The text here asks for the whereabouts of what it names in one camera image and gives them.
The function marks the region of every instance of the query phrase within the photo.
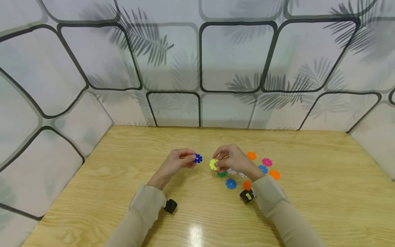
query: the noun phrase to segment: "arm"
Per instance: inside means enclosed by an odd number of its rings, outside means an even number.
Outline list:
[[[170,152],[147,185],[140,185],[129,205],[129,210],[104,245],[105,247],[138,247],[143,244],[148,230],[158,219],[160,209],[166,206],[166,197],[162,189],[181,168],[195,167],[196,155],[194,154],[195,152],[190,149],[177,149]]]
[[[159,210],[166,206],[166,197],[155,187],[140,185],[122,221],[108,239],[105,247],[141,246],[148,230],[158,219]]]
[[[264,216],[274,223],[286,247],[324,247],[320,237],[289,202],[281,186],[263,172],[235,144],[221,146],[213,158],[218,172],[229,168],[251,179],[252,191]]]
[[[325,247],[272,176],[264,176],[253,182],[252,191],[259,209],[276,226],[286,247]]]

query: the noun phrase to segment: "yellow gear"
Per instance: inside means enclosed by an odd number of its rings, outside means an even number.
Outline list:
[[[212,170],[217,170],[217,167],[215,166],[215,163],[217,163],[219,160],[217,160],[216,158],[210,160],[210,168]]]

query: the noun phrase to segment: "person's left hand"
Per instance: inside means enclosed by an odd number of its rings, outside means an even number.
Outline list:
[[[193,169],[196,166],[196,163],[194,162],[196,159],[195,154],[195,151],[187,148],[171,150],[168,157],[147,185],[162,190],[181,168],[186,167]]]

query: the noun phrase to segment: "wood grain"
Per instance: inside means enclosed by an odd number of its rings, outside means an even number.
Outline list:
[[[288,198],[327,246],[393,246],[395,184],[347,134],[329,131],[235,130],[115,126],[80,168],[23,246],[102,246],[141,183],[171,149],[203,156],[183,169],[164,193],[178,203],[163,210],[144,246],[282,246],[254,202],[209,168],[218,146],[236,143],[273,160]]]

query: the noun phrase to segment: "plastic gear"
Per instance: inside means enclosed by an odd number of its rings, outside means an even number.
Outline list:
[[[222,172],[222,173],[217,172],[217,174],[218,174],[218,176],[220,176],[220,177],[226,177],[226,175],[228,174],[228,172],[227,172],[227,171],[224,171],[224,172]]]
[[[271,167],[273,165],[273,162],[269,158],[263,158],[262,164],[265,166]]]
[[[260,165],[258,166],[261,171],[263,171],[264,174],[267,174],[269,172],[269,169],[266,166]]]
[[[247,177],[246,175],[244,175],[244,173],[239,172],[240,177]]]
[[[245,190],[251,190],[251,183],[252,181],[245,181],[243,187]]]
[[[233,170],[232,168],[229,168],[229,169],[228,169],[228,174],[229,174],[229,175],[236,175],[236,174],[237,174],[237,171]]]
[[[196,154],[196,159],[194,160],[195,163],[200,163],[203,161],[203,157],[200,154]]]
[[[256,154],[254,152],[248,152],[247,153],[247,157],[249,157],[251,160],[255,160],[256,159]]]
[[[280,179],[280,173],[276,170],[269,171],[269,175],[271,175],[275,180]]]
[[[210,160],[210,168],[211,168],[212,170],[216,170],[216,169],[217,169],[217,167],[215,166],[215,163],[217,163],[218,161],[219,161],[219,160],[217,160],[216,158]]]
[[[226,187],[227,187],[228,189],[230,189],[230,190],[235,189],[236,186],[237,186],[236,181],[233,180],[233,179],[231,179],[231,178],[229,178],[228,180],[226,180],[225,184],[226,184]]]

